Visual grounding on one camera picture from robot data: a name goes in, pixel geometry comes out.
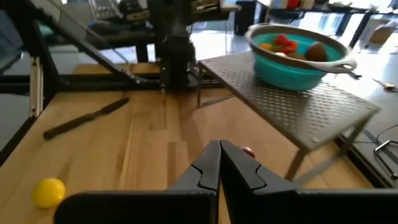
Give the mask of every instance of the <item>yellow ball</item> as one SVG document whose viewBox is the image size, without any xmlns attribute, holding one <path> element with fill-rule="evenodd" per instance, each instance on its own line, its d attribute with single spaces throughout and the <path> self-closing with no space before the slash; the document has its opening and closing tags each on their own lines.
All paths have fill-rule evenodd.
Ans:
<svg viewBox="0 0 398 224">
<path fill-rule="evenodd" d="M 56 207 L 65 197 L 65 185 L 56 178 L 46 178 L 35 185 L 32 200 L 39 208 Z"/>
</svg>

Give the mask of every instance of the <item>wooden tabletop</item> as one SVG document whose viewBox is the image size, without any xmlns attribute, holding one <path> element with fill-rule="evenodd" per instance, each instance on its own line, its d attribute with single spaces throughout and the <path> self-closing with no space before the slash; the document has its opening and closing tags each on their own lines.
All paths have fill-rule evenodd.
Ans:
<svg viewBox="0 0 398 224">
<path fill-rule="evenodd" d="M 207 90 L 204 97 L 228 94 Z M 42 133 L 124 96 L 115 112 L 45 141 Z M 159 91 L 59 93 L 0 168 L 0 222 L 52 223 L 54 209 L 39 210 L 30 199 L 35 183 L 56 177 L 67 195 L 83 190 L 162 190 L 197 158 L 212 139 L 251 147 L 257 160 L 283 176 L 295 146 L 238 99 L 196 109 L 195 93 Z M 299 175 L 337 150 L 331 143 L 308 156 Z M 371 187 L 343 158 L 307 188 Z M 220 197 L 220 223 L 229 223 Z"/>
</svg>

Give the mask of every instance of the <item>teal colander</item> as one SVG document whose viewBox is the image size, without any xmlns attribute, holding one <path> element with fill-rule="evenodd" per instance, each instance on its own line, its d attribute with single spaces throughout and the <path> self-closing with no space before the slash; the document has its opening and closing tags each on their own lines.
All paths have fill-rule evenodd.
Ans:
<svg viewBox="0 0 398 224">
<path fill-rule="evenodd" d="M 328 56 L 327 62 L 310 62 L 284 57 L 259 47 L 273 43 L 284 34 L 298 43 L 297 53 L 304 54 L 315 42 L 321 42 Z M 290 26 L 258 24 L 245 34 L 254 53 L 256 75 L 266 83 L 288 90 L 310 90 L 316 87 L 327 73 L 349 73 L 357 66 L 351 49 L 325 35 Z"/>
</svg>

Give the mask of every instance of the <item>knife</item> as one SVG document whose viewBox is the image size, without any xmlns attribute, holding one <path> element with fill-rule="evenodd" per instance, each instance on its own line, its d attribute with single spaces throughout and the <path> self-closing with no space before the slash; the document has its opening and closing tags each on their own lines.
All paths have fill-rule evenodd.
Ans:
<svg viewBox="0 0 398 224">
<path fill-rule="evenodd" d="M 66 123 L 61 124 L 60 126 L 57 126 L 55 128 L 52 128 L 46 132 L 43 133 L 43 137 L 46 140 L 50 140 L 54 138 L 55 136 L 65 133 L 67 131 L 72 130 L 73 128 L 77 128 L 80 125 L 93 121 L 95 118 L 101 116 L 101 115 L 107 115 L 112 113 L 113 111 L 119 109 L 123 105 L 125 105 L 129 101 L 129 98 L 123 98 L 121 100 L 115 101 L 111 103 L 108 106 L 105 106 L 101 108 L 100 110 L 94 112 L 94 113 L 88 113 L 83 116 L 80 116 L 79 118 L 73 119 L 71 121 L 68 121 Z"/>
</svg>

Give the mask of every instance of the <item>perforated metal shelf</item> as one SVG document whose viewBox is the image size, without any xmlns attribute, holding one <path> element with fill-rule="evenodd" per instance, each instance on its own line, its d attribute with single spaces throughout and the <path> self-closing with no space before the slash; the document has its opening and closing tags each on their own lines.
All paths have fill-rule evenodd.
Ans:
<svg viewBox="0 0 398 224">
<path fill-rule="evenodd" d="M 379 110 L 376 105 L 324 82 L 310 91 L 270 86 L 255 77 L 253 64 L 252 53 L 241 52 L 202 60 L 199 67 L 219 78 L 301 149 L 317 149 Z"/>
</svg>

